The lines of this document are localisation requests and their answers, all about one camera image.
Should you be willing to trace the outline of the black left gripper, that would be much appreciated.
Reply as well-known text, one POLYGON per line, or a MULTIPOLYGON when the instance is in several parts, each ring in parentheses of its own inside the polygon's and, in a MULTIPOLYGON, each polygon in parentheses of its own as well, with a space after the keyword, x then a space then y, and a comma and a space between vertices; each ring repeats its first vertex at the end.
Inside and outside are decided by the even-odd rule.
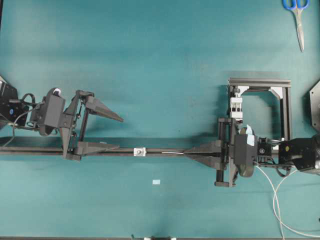
POLYGON ((70 141, 72 140, 77 123, 77 108, 80 101, 83 101, 86 109, 91 115, 97 115, 104 118, 109 118, 119 122, 124 119, 117 113, 110 110, 104 103, 94 97, 93 92, 77 90, 72 98, 70 105, 63 111, 60 116, 59 133, 62 140, 62 156, 68 160, 80 161, 81 156, 88 154, 104 152, 108 150, 118 149, 119 145, 79 141, 77 147, 70 149, 70 141))

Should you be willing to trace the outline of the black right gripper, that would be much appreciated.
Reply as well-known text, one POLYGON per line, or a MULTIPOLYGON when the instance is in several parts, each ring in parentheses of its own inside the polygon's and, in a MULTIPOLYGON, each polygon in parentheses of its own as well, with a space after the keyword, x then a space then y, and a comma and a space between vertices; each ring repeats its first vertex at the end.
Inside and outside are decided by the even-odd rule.
POLYGON ((235 136, 238 124, 234 118, 218 118, 218 139, 185 150, 185 157, 216 169, 216 187, 234 187, 238 170, 234 163, 235 136))

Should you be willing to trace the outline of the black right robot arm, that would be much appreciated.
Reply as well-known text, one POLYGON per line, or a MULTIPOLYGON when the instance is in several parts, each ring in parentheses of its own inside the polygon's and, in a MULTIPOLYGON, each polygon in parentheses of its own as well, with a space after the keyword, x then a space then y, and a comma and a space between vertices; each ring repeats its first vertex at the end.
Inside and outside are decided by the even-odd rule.
POLYGON ((183 155, 216 169, 215 186, 232 188, 238 176, 251 177, 256 166, 274 168, 281 177, 291 169, 320 172, 320 136, 293 138, 291 81, 275 78, 230 78, 228 116, 218 119, 218 139, 183 151, 183 155), (246 92, 271 92, 280 104, 279 140, 259 137, 242 127, 246 92))

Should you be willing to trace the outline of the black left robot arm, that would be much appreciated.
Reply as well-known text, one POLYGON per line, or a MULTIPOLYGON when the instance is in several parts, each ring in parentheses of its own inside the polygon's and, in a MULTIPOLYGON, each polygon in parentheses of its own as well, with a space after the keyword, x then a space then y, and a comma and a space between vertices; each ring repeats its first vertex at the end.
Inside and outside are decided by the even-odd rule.
POLYGON ((61 89, 54 87, 36 102, 32 93, 18 97, 17 89, 5 80, 0 81, 0 126, 12 126, 39 132, 47 137, 59 132, 62 156, 79 161, 83 156, 118 149, 117 145, 84 140, 89 115, 123 122, 123 119, 97 99, 94 93, 77 90, 69 106, 61 96, 61 89))

